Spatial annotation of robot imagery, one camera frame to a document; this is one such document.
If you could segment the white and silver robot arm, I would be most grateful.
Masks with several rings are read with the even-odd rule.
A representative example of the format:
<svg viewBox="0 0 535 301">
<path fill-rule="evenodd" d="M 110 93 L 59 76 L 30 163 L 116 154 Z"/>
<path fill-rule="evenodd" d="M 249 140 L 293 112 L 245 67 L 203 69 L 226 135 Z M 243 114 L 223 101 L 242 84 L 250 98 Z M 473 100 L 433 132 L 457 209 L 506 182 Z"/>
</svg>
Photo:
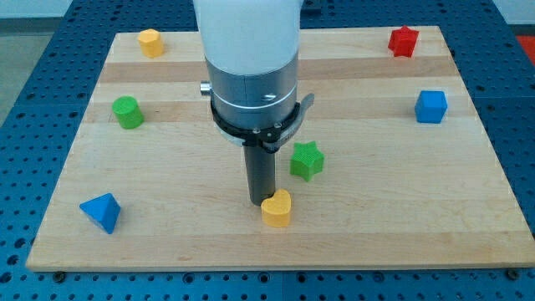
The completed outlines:
<svg viewBox="0 0 535 301">
<path fill-rule="evenodd" d="M 212 105 L 227 123 L 266 129 L 297 97 L 303 0 L 194 0 Z"/>
</svg>

